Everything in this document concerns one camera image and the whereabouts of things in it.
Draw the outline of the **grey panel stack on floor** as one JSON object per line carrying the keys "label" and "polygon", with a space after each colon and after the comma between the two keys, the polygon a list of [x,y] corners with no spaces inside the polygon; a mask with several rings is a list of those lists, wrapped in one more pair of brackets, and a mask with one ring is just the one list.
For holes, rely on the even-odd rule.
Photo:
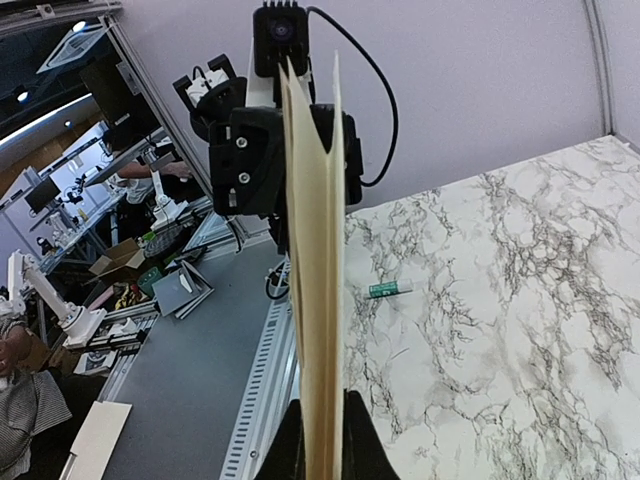
{"label": "grey panel stack on floor", "polygon": [[153,285],[159,313],[164,317],[186,318],[214,291],[208,280],[189,262]]}

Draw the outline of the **cardboard box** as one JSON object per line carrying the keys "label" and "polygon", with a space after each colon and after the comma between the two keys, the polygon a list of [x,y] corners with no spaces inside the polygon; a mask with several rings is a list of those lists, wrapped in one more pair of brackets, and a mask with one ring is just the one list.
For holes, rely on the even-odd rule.
{"label": "cardboard box", "polygon": [[89,272],[106,282],[137,281],[147,266],[144,250],[129,238],[107,249]]}

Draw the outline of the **standing person background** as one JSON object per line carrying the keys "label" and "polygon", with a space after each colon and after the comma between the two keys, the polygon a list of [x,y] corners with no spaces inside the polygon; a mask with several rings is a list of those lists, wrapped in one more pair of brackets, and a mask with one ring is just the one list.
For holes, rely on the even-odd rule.
{"label": "standing person background", "polygon": [[[164,191],[187,185],[193,177],[188,165],[179,158],[160,169]],[[147,200],[155,195],[152,172],[143,160],[132,160],[114,175],[117,186],[126,190],[126,198],[118,206],[119,240],[138,238],[152,225],[148,216]]]}

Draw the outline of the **white green glue stick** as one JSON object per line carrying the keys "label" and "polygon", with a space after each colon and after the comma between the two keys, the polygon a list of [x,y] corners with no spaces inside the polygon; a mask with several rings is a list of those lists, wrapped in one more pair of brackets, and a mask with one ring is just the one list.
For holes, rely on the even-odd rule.
{"label": "white green glue stick", "polygon": [[401,279],[369,285],[366,293],[370,299],[378,299],[408,293],[413,290],[414,283],[411,280]]}

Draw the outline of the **white paper sheet on floor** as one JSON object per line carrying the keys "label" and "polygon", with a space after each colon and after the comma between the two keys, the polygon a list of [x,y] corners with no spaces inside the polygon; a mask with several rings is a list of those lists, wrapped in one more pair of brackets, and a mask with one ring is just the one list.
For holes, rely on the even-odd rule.
{"label": "white paper sheet on floor", "polygon": [[132,405],[95,401],[72,446],[60,480],[101,480]]}

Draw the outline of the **seated person striped shirt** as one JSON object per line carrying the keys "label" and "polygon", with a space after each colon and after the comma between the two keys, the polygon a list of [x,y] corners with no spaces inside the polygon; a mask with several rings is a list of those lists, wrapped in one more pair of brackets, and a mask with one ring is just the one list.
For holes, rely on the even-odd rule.
{"label": "seated person striped shirt", "polygon": [[1,478],[29,471],[34,438],[72,418],[64,396],[48,372],[19,369],[1,381]]}

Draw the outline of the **aluminium table front rail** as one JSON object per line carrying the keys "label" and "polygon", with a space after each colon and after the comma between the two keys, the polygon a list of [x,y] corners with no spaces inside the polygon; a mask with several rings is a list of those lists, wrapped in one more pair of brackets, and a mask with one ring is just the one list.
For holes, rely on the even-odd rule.
{"label": "aluminium table front rail", "polygon": [[222,479],[252,479],[264,462],[297,388],[295,325],[289,301],[270,303],[236,422]]}

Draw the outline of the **cream letter paper sheet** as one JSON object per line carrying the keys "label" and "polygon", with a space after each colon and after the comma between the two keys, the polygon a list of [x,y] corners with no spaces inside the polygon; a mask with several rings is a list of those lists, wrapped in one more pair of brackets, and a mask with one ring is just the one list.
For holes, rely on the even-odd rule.
{"label": "cream letter paper sheet", "polygon": [[333,77],[325,147],[292,64],[280,69],[290,280],[300,367],[305,476],[342,475],[345,147],[340,77]]}

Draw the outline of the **aluminium frame post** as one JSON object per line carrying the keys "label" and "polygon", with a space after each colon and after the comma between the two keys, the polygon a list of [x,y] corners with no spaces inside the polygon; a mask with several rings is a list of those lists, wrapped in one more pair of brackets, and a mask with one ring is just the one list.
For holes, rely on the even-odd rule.
{"label": "aluminium frame post", "polygon": [[173,88],[174,81],[193,64],[193,56],[166,22],[147,28],[140,13],[121,11],[106,16],[103,24],[160,125],[176,144],[204,194],[212,198],[205,145],[193,133],[189,114]]}
{"label": "aluminium frame post", "polygon": [[617,126],[611,50],[601,6],[596,0],[582,0],[581,3],[586,15],[592,46],[602,133],[616,137],[627,147],[638,153],[639,145],[634,143],[628,136],[622,134]]}

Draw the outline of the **right aluminium frame post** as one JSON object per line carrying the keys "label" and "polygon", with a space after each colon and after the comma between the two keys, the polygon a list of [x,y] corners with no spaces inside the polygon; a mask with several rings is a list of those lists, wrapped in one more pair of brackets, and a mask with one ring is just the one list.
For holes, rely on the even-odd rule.
{"label": "right aluminium frame post", "polygon": [[638,153],[639,145],[634,143],[628,136],[622,134],[617,126],[611,50],[601,6],[596,0],[582,0],[581,3],[586,15],[592,46],[602,133],[616,137],[627,147]]}

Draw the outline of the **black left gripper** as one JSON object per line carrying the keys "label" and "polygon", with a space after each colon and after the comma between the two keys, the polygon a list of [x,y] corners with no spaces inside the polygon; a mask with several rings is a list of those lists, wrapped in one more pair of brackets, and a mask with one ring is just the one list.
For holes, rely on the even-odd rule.
{"label": "black left gripper", "polygon": [[[310,106],[325,149],[330,148],[334,105]],[[284,214],[285,144],[282,110],[236,107],[209,124],[209,163],[213,207],[221,216]],[[363,160],[353,117],[343,112],[346,204],[361,202]]]}

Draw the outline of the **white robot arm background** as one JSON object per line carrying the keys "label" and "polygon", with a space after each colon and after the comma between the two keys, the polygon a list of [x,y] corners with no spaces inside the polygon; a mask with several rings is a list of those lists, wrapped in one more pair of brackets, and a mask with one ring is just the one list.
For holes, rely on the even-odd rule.
{"label": "white robot arm background", "polygon": [[58,325],[66,334],[64,347],[78,350],[88,346],[105,320],[107,311],[66,302],[41,271],[33,256],[19,250],[8,259],[8,297],[1,297],[1,319],[16,320],[26,312],[23,293],[34,289],[58,318]]}

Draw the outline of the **black monitor background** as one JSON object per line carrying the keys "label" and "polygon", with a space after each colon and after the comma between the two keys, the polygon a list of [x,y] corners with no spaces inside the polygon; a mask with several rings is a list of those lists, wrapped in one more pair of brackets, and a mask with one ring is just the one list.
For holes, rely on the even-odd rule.
{"label": "black monitor background", "polygon": [[35,214],[39,214],[59,194],[59,187],[50,177],[47,177],[26,195],[25,201]]}

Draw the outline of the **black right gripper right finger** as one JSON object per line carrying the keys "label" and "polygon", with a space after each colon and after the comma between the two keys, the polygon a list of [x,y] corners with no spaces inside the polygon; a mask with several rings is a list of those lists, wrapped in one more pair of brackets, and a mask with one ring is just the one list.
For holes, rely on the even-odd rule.
{"label": "black right gripper right finger", "polygon": [[344,392],[342,478],[399,479],[385,453],[364,400],[357,391]]}

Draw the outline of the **left aluminium frame post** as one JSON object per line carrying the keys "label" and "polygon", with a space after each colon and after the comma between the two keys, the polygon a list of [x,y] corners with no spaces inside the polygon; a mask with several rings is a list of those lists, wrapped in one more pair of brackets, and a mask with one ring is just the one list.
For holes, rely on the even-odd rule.
{"label": "left aluminium frame post", "polygon": [[106,16],[103,24],[160,125],[176,144],[204,194],[212,198],[205,145],[193,133],[189,114],[173,88],[174,81],[193,64],[193,56],[166,22],[147,28],[140,13],[121,11]]}

